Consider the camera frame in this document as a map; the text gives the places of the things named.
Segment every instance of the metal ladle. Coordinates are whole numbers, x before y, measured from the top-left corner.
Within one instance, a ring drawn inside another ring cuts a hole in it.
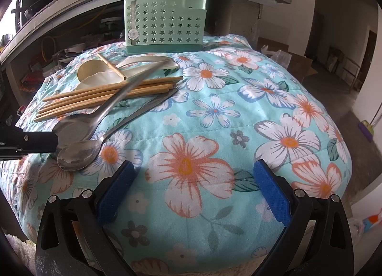
[[[135,118],[156,107],[172,96],[176,91],[178,90],[173,88],[168,93],[158,95],[137,111],[133,112],[130,116],[124,118],[122,122],[108,130],[100,138],[90,141],[79,141],[66,146],[60,151],[57,157],[58,166],[64,171],[78,171],[85,168],[94,161],[101,150],[102,144],[106,139],[108,139],[108,137],[110,137],[110,135],[112,135],[121,126],[131,122]]]
[[[113,107],[121,101],[128,92],[142,82],[142,80],[166,63],[167,61],[161,61],[149,64],[147,70],[130,77],[130,81],[102,104],[95,112],[90,114],[79,113],[67,116],[59,121],[52,130],[52,132],[58,136],[58,146],[56,152],[51,153],[51,157],[56,159],[60,151],[71,143],[91,138],[98,125],[109,111],[113,109]]]

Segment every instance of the concrete floor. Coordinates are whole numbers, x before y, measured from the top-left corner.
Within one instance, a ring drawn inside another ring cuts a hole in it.
[[[382,173],[382,156],[375,143],[369,143],[358,129],[359,120],[351,111],[358,92],[339,81],[339,78],[326,71],[319,64],[312,67],[317,74],[306,77],[303,86],[326,108],[337,124],[353,162],[353,174],[345,191],[343,201],[348,202],[361,190],[366,188]]]

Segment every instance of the green plastic basket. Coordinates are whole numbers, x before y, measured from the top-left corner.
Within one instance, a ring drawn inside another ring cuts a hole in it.
[[[125,0],[129,54],[199,51],[206,0]]]

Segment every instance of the spoon handle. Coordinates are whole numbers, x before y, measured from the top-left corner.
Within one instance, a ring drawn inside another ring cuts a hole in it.
[[[109,111],[113,109],[113,107],[126,96],[128,92],[130,92],[133,88],[135,88],[135,86],[141,83],[142,80],[146,79],[150,74],[161,68],[166,63],[167,61],[161,61],[148,64],[147,70],[131,77],[129,79],[130,81],[117,93],[110,97],[104,104],[102,104],[95,112],[93,112],[93,115],[100,122],[109,113]]]
[[[149,111],[150,109],[158,106],[162,102],[164,102],[166,99],[168,99],[170,96],[174,95],[175,92],[177,92],[177,88],[171,89],[168,93],[164,93],[161,95],[158,95],[148,103],[144,104],[142,107],[140,107],[138,110],[133,112],[128,117],[124,118],[120,123],[118,123],[116,126],[112,127],[110,130],[108,130],[104,135],[102,136],[102,141],[105,141],[112,135],[116,130],[118,130],[121,126],[124,126],[126,123],[131,122],[135,118],[139,117],[140,115],[144,114],[145,112]]]

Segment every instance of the broom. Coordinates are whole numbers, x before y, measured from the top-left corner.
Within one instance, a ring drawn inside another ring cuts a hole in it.
[[[373,119],[371,122],[367,122],[366,120],[363,120],[362,122],[358,123],[358,128],[361,130],[362,134],[365,135],[367,140],[369,142],[373,141],[373,136],[374,136],[374,126],[379,122],[379,120],[382,118],[382,114],[377,118],[377,120],[373,123],[374,119],[376,118],[377,114],[379,113],[379,110],[382,107],[382,103],[379,105],[379,108],[374,115]]]

